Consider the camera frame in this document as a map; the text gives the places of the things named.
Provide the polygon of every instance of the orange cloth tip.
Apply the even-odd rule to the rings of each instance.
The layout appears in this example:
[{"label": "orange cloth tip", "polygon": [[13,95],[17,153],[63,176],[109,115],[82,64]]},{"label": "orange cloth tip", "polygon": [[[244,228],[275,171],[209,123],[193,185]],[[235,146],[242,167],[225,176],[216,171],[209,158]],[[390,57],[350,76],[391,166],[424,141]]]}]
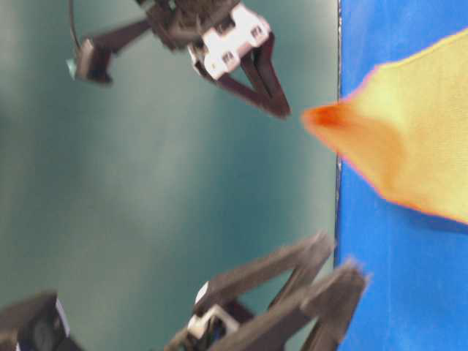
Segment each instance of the orange cloth tip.
[{"label": "orange cloth tip", "polygon": [[386,200],[468,223],[468,30],[376,67],[303,122]]}]

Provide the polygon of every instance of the black cable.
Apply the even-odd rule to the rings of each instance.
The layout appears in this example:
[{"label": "black cable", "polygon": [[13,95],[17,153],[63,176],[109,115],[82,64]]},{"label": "black cable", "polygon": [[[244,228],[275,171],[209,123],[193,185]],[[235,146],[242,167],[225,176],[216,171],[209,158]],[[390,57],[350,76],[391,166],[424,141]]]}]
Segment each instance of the black cable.
[{"label": "black cable", "polygon": [[73,11],[73,0],[68,0],[68,15],[70,20],[70,33],[72,35],[73,40],[75,41],[76,49],[80,48],[80,42],[78,41],[78,37],[76,35],[75,30],[75,15]]}]

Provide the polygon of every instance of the robotic arm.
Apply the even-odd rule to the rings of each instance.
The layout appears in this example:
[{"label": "robotic arm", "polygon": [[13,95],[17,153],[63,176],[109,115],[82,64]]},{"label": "robotic arm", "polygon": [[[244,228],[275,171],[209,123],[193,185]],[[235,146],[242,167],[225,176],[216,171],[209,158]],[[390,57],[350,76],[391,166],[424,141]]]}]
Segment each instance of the robotic arm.
[{"label": "robotic arm", "polygon": [[[319,233],[220,274],[200,289],[189,324],[164,351],[284,350],[286,341],[314,318],[317,323],[301,351],[336,351],[366,286],[355,264],[347,263],[312,284],[333,251]],[[268,311],[254,316],[238,296],[293,269]]]},{"label": "robotic arm", "polygon": [[69,332],[55,292],[44,292],[0,311],[0,351],[83,351]]},{"label": "robotic arm", "polygon": [[[290,114],[271,57],[274,35],[268,22],[240,0],[136,0],[146,17],[105,34],[75,34],[73,0],[69,0],[75,59],[69,60],[74,78],[95,83],[112,82],[107,70],[119,53],[149,29],[169,50],[189,51],[195,71],[207,81],[264,111],[285,118]],[[230,76],[242,68],[248,87]]]}]

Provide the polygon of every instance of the green wall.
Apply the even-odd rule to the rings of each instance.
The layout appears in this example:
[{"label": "green wall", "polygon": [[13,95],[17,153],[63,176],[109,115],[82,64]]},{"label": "green wall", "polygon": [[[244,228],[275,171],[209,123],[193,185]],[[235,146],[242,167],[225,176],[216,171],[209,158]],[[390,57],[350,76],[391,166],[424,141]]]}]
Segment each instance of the green wall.
[{"label": "green wall", "polygon": [[[112,88],[73,82],[66,1],[1,1],[1,305],[55,287],[87,350],[158,349],[210,277],[333,234],[335,156],[298,117],[336,98],[336,3],[245,3],[276,33],[286,122],[150,34],[113,62]],[[77,7],[81,34],[141,14],[130,0]],[[245,301],[264,307],[280,284]]]}]

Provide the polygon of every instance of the fabric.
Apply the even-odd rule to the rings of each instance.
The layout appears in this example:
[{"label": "fabric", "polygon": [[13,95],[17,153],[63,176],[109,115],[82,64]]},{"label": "fabric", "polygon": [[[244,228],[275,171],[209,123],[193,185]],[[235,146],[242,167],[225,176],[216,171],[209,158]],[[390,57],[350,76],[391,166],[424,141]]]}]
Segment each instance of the fabric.
[{"label": "fabric", "polygon": [[468,30],[384,64],[306,129],[399,205],[468,223]]}]

